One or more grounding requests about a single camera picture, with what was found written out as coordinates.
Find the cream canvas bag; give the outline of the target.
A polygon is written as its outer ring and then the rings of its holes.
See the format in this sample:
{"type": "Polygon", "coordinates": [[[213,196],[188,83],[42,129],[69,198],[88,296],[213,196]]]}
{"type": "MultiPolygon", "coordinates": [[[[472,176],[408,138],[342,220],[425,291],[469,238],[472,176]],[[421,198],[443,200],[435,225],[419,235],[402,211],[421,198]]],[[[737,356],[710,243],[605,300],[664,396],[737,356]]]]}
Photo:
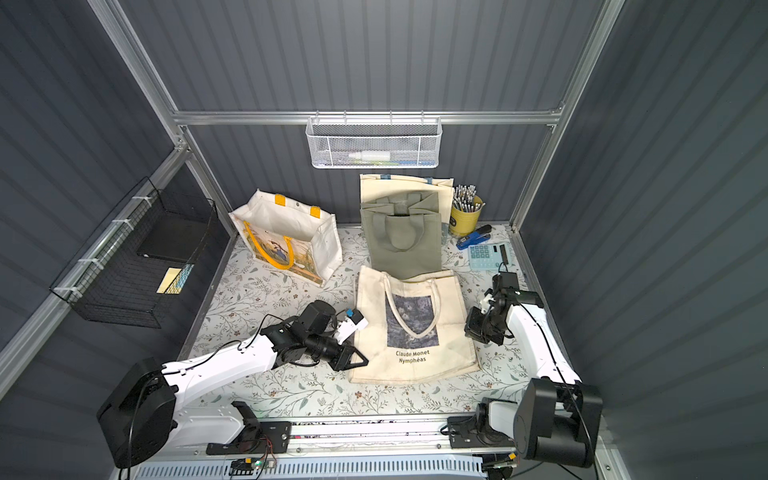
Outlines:
{"type": "Polygon", "coordinates": [[[442,270],[398,280],[363,266],[357,309],[368,325],[354,346],[369,360],[350,371],[354,384],[408,385],[480,369],[465,334],[467,309],[458,276],[442,270]]]}

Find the olive green tote bag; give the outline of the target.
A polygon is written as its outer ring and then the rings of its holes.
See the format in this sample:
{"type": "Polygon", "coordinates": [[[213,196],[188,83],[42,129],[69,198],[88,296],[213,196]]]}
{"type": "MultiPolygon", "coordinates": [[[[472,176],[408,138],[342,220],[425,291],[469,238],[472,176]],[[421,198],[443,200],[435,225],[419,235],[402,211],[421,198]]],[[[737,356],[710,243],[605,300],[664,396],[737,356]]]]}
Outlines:
{"type": "Polygon", "coordinates": [[[435,192],[411,191],[363,202],[370,265],[396,279],[442,269],[442,218],[435,192]]]}

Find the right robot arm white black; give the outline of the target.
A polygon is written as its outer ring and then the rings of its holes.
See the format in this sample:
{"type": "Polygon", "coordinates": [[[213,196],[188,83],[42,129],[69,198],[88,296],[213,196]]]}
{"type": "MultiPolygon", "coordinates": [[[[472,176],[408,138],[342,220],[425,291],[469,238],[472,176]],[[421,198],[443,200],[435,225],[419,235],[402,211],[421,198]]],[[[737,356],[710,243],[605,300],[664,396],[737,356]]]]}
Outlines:
{"type": "Polygon", "coordinates": [[[487,290],[469,310],[465,334],[484,344],[516,340],[531,378],[520,400],[485,398],[474,416],[451,420],[452,445],[512,443],[528,460],[594,467],[603,399],[566,360],[538,294],[487,290]]]}

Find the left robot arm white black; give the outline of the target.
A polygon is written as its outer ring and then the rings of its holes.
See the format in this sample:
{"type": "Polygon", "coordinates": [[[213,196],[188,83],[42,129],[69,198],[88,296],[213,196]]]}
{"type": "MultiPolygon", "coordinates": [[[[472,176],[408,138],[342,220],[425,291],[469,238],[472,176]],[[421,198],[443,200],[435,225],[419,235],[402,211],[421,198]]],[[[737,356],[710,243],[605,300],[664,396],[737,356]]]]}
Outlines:
{"type": "Polygon", "coordinates": [[[256,418],[237,404],[236,428],[184,415],[193,401],[228,383],[274,370],[309,367],[325,361],[334,371],[364,367],[367,357],[349,341],[368,326],[357,309],[338,312],[322,300],[308,304],[297,316],[262,324],[247,340],[232,340],[200,357],[163,364],[154,358],[135,363],[97,411],[96,418],[116,468],[129,471],[165,445],[190,444],[197,438],[213,443],[233,441],[256,418]]]}

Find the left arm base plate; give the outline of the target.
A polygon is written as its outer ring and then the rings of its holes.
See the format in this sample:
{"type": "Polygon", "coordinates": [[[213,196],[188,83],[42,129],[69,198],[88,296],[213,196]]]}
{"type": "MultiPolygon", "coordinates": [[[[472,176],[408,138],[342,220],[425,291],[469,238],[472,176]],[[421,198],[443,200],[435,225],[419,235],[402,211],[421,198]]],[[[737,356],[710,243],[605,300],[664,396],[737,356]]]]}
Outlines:
{"type": "Polygon", "coordinates": [[[209,443],[206,454],[211,456],[283,454],[288,450],[291,429],[292,423],[288,421],[262,422],[259,427],[246,425],[230,443],[209,443]]]}

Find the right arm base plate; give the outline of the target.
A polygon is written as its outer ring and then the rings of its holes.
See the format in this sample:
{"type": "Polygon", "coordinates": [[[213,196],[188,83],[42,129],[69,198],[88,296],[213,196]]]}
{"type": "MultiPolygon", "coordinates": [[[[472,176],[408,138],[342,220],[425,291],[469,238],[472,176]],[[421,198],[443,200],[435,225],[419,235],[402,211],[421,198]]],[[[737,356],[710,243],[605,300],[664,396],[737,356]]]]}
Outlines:
{"type": "Polygon", "coordinates": [[[473,416],[453,416],[440,429],[452,449],[513,448],[514,440],[505,434],[483,429],[473,416]]]}

